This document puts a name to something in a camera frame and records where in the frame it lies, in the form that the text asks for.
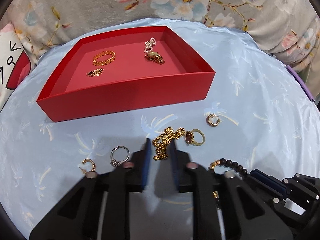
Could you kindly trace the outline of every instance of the earring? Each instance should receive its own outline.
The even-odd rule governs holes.
[[[91,169],[91,171],[95,171],[95,170],[96,170],[96,164],[94,163],[94,161],[91,160],[91,159],[84,159],[84,160],[82,161],[82,164],[86,164],[87,162],[90,162],[90,163],[92,164],[92,169]],[[86,169],[82,169],[80,166],[79,166],[79,168],[81,169],[81,172],[82,172],[83,174],[87,174],[88,172],[90,172],[90,171],[87,171]]]
[[[220,123],[220,118],[217,119],[216,123],[211,122],[210,118],[214,118],[214,117],[218,117],[218,116],[215,114],[209,114],[206,119],[207,124],[210,125],[211,127],[216,127]]]

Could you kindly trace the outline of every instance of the black bead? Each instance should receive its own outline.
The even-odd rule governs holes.
[[[243,169],[241,172],[240,172],[240,175],[241,176],[245,176],[248,174],[248,170],[247,169]]]
[[[237,162],[233,162],[230,167],[235,169],[236,167],[238,167],[238,163]]]
[[[238,165],[238,167],[235,169],[236,172],[241,172],[243,170],[242,165]]]
[[[226,159],[225,159],[225,158],[220,159],[220,164],[219,164],[219,166],[223,166],[223,165],[225,165],[225,164],[226,164]]]
[[[232,160],[227,160],[225,166],[230,167],[232,164]]]

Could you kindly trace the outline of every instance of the open red tray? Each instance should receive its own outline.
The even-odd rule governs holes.
[[[144,56],[145,42],[165,63]],[[112,50],[116,60],[102,66],[92,58]],[[100,57],[98,61],[109,58]],[[109,114],[205,99],[215,71],[182,38],[166,26],[137,27],[82,38],[61,60],[44,85],[37,103],[52,121]]]

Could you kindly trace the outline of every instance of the purple object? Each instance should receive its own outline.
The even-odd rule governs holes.
[[[294,76],[295,80],[300,84],[301,88],[303,89],[303,91],[306,93],[306,95],[308,96],[308,98],[314,102],[315,99],[313,97],[313,95],[311,94],[310,90],[308,89],[308,87],[306,86],[306,84],[302,81],[302,79],[299,77],[299,75],[289,66],[287,65],[287,70],[289,71],[289,73]]]

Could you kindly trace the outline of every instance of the blue bed sheet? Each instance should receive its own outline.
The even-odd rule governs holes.
[[[98,173],[109,172],[114,147],[138,151],[145,138],[155,138],[168,126],[196,128],[205,134],[200,147],[187,146],[183,139],[177,146],[206,167],[223,157],[278,179],[296,172],[320,176],[319,111],[284,64],[259,50],[249,34],[200,23],[144,19],[82,37],[150,25],[167,25],[215,69],[206,99],[53,123],[36,98],[81,37],[45,53],[0,113],[0,202],[26,238],[82,178],[78,166],[83,167],[83,159],[93,159]],[[209,113],[221,119],[218,127],[207,125]],[[130,195],[130,212],[133,240],[192,237],[192,197],[175,192],[169,161],[151,160],[146,191]]]

